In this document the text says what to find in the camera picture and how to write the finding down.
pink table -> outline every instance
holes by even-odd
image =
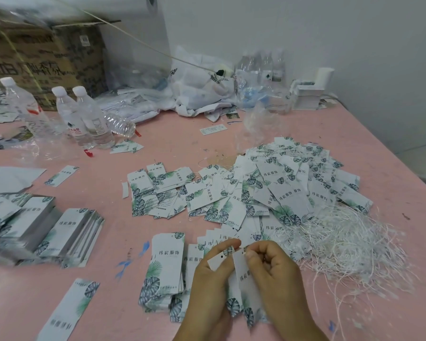
[[[306,143],[318,142],[345,164],[344,169],[361,176],[360,191],[374,201],[372,213],[404,231],[402,244],[410,257],[412,270],[419,276],[415,291],[396,292],[399,299],[385,300],[370,295],[352,305],[342,304],[341,320],[348,340],[426,340],[426,185],[341,106],[321,111],[297,111],[284,119],[288,131]],[[226,123],[223,116],[218,123]],[[101,283],[97,294],[81,317],[70,341],[84,340],[170,340],[178,324],[167,314],[144,314],[138,296],[151,257],[151,251],[138,258],[144,242],[161,232],[181,231],[194,243],[205,230],[215,225],[203,217],[188,218],[184,211],[166,220],[152,216],[131,217],[131,198],[122,200],[120,182],[129,172],[162,161],[174,170],[189,166],[199,170],[198,162],[212,155],[234,155],[234,133],[241,123],[226,125],[228,130],[202,136],[199,129],[212,123],[198,116],[184,118],[163,112],[138,127],[145,146],[136,154],[94,152],[94,158],[80,152],[77,160],[54,163],[29,189],[37,194],[56,196],[57,206],[96,209],[106,218],[105,227],[85,268],[61,270],[55,265],[0,267],[0,341],[34,340],[76,278]],[[16,123],[0,125],[0,132]],[[0,165],[15,165],[10,151],[0,151]],[[43,185],[65,165],[80,170],[59,187]],[[120,281],[117,264],[130,252],[133,262]],[[331,337],[330,321],[337,323],[334,300],[324,277],[316,281],[315,309],[312,272],[303,271],[311,311],[318,325]],[[345,291],[338,290],[342,296]],[[236,318],[230,340],[278,340],[271,326],[259,324],[249,336],[243,317]],[[336,339],[342,339],[337,333]]]

